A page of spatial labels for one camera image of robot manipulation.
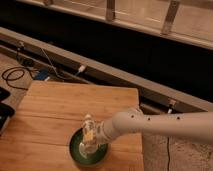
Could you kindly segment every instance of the white cable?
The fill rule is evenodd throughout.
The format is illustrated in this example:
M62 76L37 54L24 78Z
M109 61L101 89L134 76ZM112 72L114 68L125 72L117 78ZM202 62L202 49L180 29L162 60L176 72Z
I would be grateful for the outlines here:
M73 79L73 77L63 77L63 76L61 76L61 75L58 73L56 67L53 65L53 63L52 63L52 61L50 60L49 56L48 56L48 55L46 54L46 52L44 51L44 49L41 48L41 50L42 50L44 56L45 56L45 57L47 58L47 60L49 61L50 65L51 65L51 67L52 67L52 69L53 69L53 71L55 72L55 75L56 75L58 78L60 78L60 79L62 79L62 80L72 80L72 79ZM87 68L86 65L81 65L81 66L78 68L78 72L75 74L75 76L77 76L78 74L84 72L84 71L86 70L86 68Z

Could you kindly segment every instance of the metal rail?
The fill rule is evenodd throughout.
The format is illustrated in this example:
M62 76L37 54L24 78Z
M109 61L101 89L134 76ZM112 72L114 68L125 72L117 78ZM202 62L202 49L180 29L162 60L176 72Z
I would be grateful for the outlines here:
M67 67L77 69L79 64L87 66L85 74L104 80L112 85L138 88L140 95L156 103L168 106L171 99L177 103L174 109L180 112L213 111L213 103L167 86L149 81L142 77L88 59L62 48L30 38L23 34L0 27L0 40L19 47L24 42L25 50L43 56L41 47L51 56L51 59Z

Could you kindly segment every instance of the wood grain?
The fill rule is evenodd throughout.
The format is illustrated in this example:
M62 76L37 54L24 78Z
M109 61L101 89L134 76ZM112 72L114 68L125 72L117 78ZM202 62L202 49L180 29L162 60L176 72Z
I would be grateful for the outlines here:
M142 171L142 156L109 150L108 155L92 168L77 167L67 146L29 142L0 141L0 166L7 171Z
M34 81L0 139L0 169L142 171L141 134L119 137L92 168L77 167L68 146L85 114L102 121L137 106L136 89Z

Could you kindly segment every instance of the metal bar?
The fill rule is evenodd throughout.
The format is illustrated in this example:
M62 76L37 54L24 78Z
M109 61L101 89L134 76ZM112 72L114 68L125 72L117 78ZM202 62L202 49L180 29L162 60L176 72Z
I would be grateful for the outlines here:
M92 13L83 12L83 11L79 11L79 10L67 9L66 7L61 7L61 6L57 6L57 5L45 6L42 2L37 1L37 0L17 0L17 1L29 4L29 5L35 5L35 6L39 6L39 7L43 7L43 8L48 8L48 9L51 9L51 10L54 10L57 12L63 12L63 13L75 15L78 17L83 17L86 19L107 23L107 24L117 26L117 27L131 29L134 31L154 35L157 37L162 37L165 39L174 40L174 41L178 41L178 42L182 42L182 43L213 50L213 44L210 40L191 37L191 36L182 35L182 34L178 34L178 33L174 33L174 32L170 33L169 35L164 35L161 33L161 30L158 30L157 28L152 28L152 27L148 27L145 25L131 23L131 22L119 20L119 19L115 19L113 22L107 22L105 16L103 17L103 16L99 16L99 15L95 15Z
M115 19L115 0L107 0L106 20L113 21Z
M164 21L163 28L161 30L162 34L167 35L171 32L172 25L174 23L179 6L180 6L180 0L171 0L169 9L166 15L166 19Z
M171 99L177 101L174 109L180 112L213 111L213 103L186 93L174 90L167 86L149 81L142 77L102 64L100 62L74 54L67 50L30 38L23 34L0 27L0 40L20 46L24 42L29 52L43 56L41 47L48 52L53 61L67 67L77 69L79 64L87 66L85 74L104 80L112 85L136 87L141 96L156 103L168 106Z

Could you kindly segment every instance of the gray floor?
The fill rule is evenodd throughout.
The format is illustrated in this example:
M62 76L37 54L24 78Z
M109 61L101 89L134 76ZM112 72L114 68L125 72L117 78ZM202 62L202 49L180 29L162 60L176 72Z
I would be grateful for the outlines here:
M8 68L20 66L18 62L12 58L9 58L5 56L4 54L0 53L0 75ZM28 88L30 86L32 79L30 76L26 73L25 76L17 81L12 82L11 84L19 87L26 87ZM0 86L7 89L11 92L11 96L3 101L3 103L10 105L14 109L16 109L21 101L21 99L24 97L26 91L13 89L11 87L8 87L6 82L0 78Z

